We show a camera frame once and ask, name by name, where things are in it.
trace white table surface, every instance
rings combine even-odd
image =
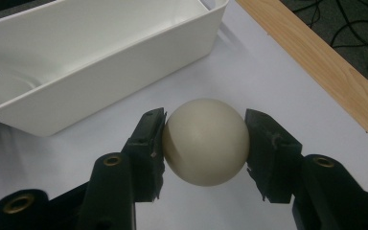
[[[208,57],[51,137],[0,124],[0,198],[21,189],[50,198],[86,182],[94,161],[121,150],[148,110],[171,114],[197,98],[222,100],[243,116],[268,113],[303,144],[341,162],[368,191],[368,134],[235,2]],[[216,187],[180,180],[167,166],[161,197],[136,204],[137,229],[296,229],[291,205],[263,202],[242,170]]]

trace brass insert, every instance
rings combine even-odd
[[[313,161],[317,165],[320,165],[322,167],[326,167],[326,168],[333,168],[334,167],[334,162],[331,161],[328,158],[325,158],[325,157],[315,157],[315,158],[313,158]]]
[[[121,157],[113,155],[113,156],[109,156],[109,157],[107,157],[107,158],[103,161],[103,163],[104,163],[106,166],[116,166],[116,165],[118,165],[119,163],[121,163],[121,161],[122,161]]]
[[[9,201],[4,207],[4,213],[16,214],[27,209],[35,201],[35,196],[32,194],[19,195]]]

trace wooden table edge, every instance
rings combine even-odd
[[[237,2],[368,132],[368,80],[280,0]]]

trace cream ball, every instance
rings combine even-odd
[[[181,179],[199,186],[228,181],[243,167],[249,134],[241,115],[213,99],[198,99],[176,109],[163,130],[163,151]]]

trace white plastic tray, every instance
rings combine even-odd
[[[57,0],[0,19],[0,122],[52,135],[206,56],[227,3]]]

